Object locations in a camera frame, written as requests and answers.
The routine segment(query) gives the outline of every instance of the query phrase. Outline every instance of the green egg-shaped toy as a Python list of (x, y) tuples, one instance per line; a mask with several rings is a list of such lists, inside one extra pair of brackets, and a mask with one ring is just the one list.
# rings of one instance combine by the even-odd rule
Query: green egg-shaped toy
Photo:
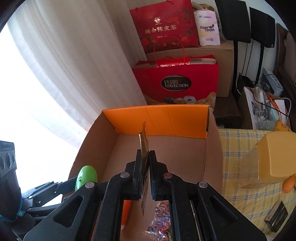
[(84, 166), (83, 168), (81, 168), (77, 176), (75, 191), (77, 191), (87, 182), (96, 183), (97, 181), (98, 181), (98, 177), (96, 175), (96, 170), (92, 166)]

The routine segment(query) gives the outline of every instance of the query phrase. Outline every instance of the colorful rubber bands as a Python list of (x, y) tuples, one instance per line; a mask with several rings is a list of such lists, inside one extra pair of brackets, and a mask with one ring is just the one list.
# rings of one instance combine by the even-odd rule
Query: colorful rubber bands
[(170, 206), (168, 201), (161, 201), (155, 208), (155, 218), (149, 225), (145, 235), (156, 241), (171, 241)]

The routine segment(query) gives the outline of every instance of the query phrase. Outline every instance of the red gift bag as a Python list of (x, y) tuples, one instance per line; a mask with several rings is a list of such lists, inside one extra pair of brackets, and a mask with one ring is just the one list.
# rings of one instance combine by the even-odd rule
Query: red gift bag
[(133, 73), (147, 104), (208, 104), (214, 109), (219, 66), (213, 55), (139, 61)]
[(168, 0), (161, 3), (130, 10), (133, 22), (145, 53), (153, 52), (158, 39), (157, 50), (180, 48), (179, 38), (184, 47), (199, 47), (197, 28), (190, 0)]

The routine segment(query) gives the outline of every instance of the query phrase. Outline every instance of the yellow container lid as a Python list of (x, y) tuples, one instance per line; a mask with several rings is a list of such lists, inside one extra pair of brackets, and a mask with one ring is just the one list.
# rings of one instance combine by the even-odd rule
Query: yellow container lid
[(259, 182), (274, 183), (296, 173), (296, 133), (273, 131), (258, 143)]

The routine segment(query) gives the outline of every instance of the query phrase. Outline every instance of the black oval label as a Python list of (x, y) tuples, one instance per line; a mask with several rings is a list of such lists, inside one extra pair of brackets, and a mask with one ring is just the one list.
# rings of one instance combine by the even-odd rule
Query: black oval label
[(161, 86), (169, 91), (183, 91), (191, 86), (191, 80), (180, 75), (170, 75), (162, 79)]

